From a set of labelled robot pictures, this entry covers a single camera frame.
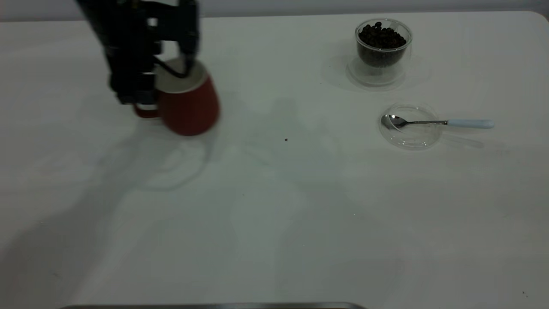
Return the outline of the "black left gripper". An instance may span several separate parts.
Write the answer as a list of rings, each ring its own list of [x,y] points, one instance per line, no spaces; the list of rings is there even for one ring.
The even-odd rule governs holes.
[[[121,104],[157,103],[156,75],[148,72],[160,64],[162,41],[176,39],[167,27],[178,18],[184,71],[192,70],[199,50],[196,0],[79,0],[77,5],[103,47],[112,73],[109,86]]]

